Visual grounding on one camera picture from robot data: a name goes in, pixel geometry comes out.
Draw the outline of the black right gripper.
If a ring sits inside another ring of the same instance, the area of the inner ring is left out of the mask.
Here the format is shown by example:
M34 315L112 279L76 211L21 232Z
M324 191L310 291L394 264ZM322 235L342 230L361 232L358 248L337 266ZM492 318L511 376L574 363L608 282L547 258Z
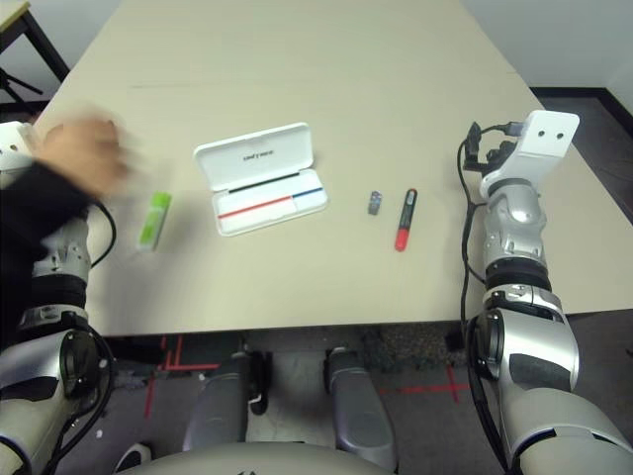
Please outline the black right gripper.
M482 171L498 170L515 150L515 142L503 141L498 148L490 149L486 153L486 162L482 163Z

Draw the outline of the person's bare hand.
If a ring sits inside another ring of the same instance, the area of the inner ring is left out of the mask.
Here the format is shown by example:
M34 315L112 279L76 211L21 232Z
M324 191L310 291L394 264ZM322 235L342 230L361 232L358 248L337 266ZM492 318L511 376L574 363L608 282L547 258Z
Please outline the person's bare hand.
M86 194L101 198L128 175L127 155L112 120L84 117L51 129L36 158Z

